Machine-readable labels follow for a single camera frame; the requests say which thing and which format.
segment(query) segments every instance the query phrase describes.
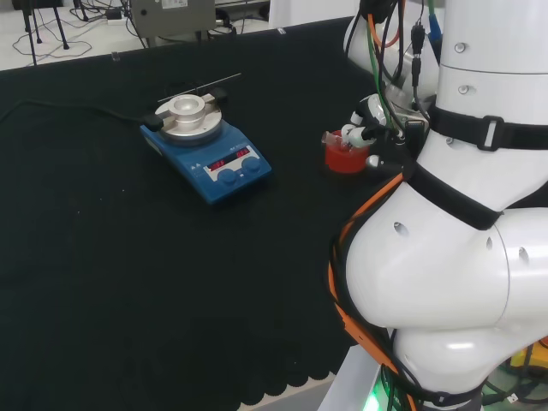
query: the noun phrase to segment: green cable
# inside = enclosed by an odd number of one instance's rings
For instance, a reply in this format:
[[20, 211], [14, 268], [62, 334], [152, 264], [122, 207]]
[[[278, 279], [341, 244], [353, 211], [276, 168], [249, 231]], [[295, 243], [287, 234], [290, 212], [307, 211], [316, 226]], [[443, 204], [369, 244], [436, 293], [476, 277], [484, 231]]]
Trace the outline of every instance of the green cable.
[[367, 24], [367, 43], [369, 45], [369, 58], [371, 59], [371, 67], [373, 71], [373, 77], [375, 79], [375, 86], [377, 86], [377, 94], [378, 94], [378, 98], [380, 99], [380, 104], [383, 106], [384, 116], [386, 117], [386, 125], [388, 127], [392, 127], [392, 120], [390, 118], [390, 113], [388, 109], [386, 108], [386, 103], [384, 102], [383, 95], [380, 92], [380, 85], [378, 83], [377, 63], [375, 62], [375, 51], [373, 49], [373, 40], [371, 37], [371, 28], [369, 28], [368, 24]]

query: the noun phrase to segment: black strap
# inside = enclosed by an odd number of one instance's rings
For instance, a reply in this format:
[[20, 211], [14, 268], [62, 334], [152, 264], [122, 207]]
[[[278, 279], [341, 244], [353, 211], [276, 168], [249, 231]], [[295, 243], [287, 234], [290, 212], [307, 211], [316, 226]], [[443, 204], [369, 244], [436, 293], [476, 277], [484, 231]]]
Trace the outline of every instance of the black strap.
[[468, 392], [463, 392], [461, 394], [450, 394], [449, 392], [443, 391], [434, 392], [419, 388], [416, 385], [412, 384], [407, 378], [396, 374], [388, 367], [387, 369], [390, 372], [390, 377], [393, 378], [394, 385], [399, 390], [402, 390], [406, 394], [409, 394], [412, 398], [416, 400], [431, 402], [436, 407], [453, 407], [455, 405], [468, 402], [474, 399], [483, 388], [483, 384], [481, 384], [479, 387], [474, 388], [473, 390], [470, 390]]
[[[495, 152], [499, 148], [548, 150], [548, 126], [505, 122], [503, 118], [466, 116], [432, 107], [431, 128], [445, 137], [476, 145], [480, 150]], [[487, 141], [489, 127], [495, 131]]]
[[418, 163], [414, 165], [413, 173], [408, 178], [408, 184], [435, 206], [475, 229], [491, 228], [502, 214], [455, 190], [430, 174]]

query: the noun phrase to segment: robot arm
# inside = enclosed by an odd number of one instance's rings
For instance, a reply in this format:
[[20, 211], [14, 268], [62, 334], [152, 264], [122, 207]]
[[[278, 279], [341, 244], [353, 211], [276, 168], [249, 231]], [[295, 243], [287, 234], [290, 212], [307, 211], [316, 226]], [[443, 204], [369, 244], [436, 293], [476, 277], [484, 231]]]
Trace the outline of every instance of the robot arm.
[[[415, 6], [408, 2], [406, 21], [418, 19]], [[483, 122], [485, 131], [475, 145], [465, 128], [440, 133], [434, 125], [417, 164], [500, 217], [475, 228], [432, 200], [435, 193], [402, 182], [351, 239], [345, 278], [362, 318], [398, 329], [395, 355], [422, 388], [459, 394], [548, 335], [548, 210], [508, 210], [548, 182], [548, 151], [519, 146], [531, 128], [548, 140], [548, 44], [541, 40], [548, 2], [448, 0], [445, 12], [441, 64], [426, 62], [426, 42], [420, 96], [437, 92], [445, 116]], [[371, 70], [365, 25], [360, 18], [349, 55]], [[391, 71], [396, 48], [386, 53]], [[399, 109], [410, 99], [405, 79], [403, 98], [392, 100]], [[495, 146], [505, 123], [515, 138]], [[480, 409], [466, 407], [459, 409]]]

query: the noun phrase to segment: black tablecloth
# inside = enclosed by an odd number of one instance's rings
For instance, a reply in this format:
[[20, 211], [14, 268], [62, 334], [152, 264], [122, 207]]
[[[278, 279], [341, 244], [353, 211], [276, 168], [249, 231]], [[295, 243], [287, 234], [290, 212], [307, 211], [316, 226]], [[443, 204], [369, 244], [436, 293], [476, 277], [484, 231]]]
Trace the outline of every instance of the black tablecloth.
[[348, 19], [0, 74], [21, 98], [147, 113], [225, 85], [227, 122], [273, 175], [207, 206], [135, 126], [18, 109], [0, 124], [0, 409], [236, 409], [336, 372], [351, 343], [324, 290], [328, 241], [371, 194], [321, 167], [321, 134], [370, 92]]

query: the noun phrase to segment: red digital display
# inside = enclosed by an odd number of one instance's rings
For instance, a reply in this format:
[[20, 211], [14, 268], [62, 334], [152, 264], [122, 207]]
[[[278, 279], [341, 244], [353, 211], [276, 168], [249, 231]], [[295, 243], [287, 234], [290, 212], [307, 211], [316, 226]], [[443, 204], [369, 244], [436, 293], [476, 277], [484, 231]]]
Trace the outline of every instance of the red digital display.
[[236, 156], [238, 156], [238, 158], [240, 157], [243, 157], [245, 156], [246, 154], [249, 154], [249, 149], [246, 147], [246, 148], [242, 148], [241, 150], [239, 150], [237, 153], [236, 153]]
[[213, 164], [209, 164], [207, 166], [207, 168], [210, 170], [210, 171], [214, 171], [216, 169], [220, 169], [221, 167], [224, 166], [224, 160], [219, 160], [219, 161], [216, 161], [215, 163]]
[[244, 147], [241, 150], [238, 150], [237, 152], [233, 152], [232, 154], [226, 156], [225, 158], [221, 158], [220, 160], [217, 160], [215, 163], [209, 164], [207, 168], [209, 169], [209, 171], [215, 171], [216, 169], [220, 169], [221, 167], [230, 163], [231, 161], [234, 161], [249, 153], [250, 153], [249, 149], [247, 147]]

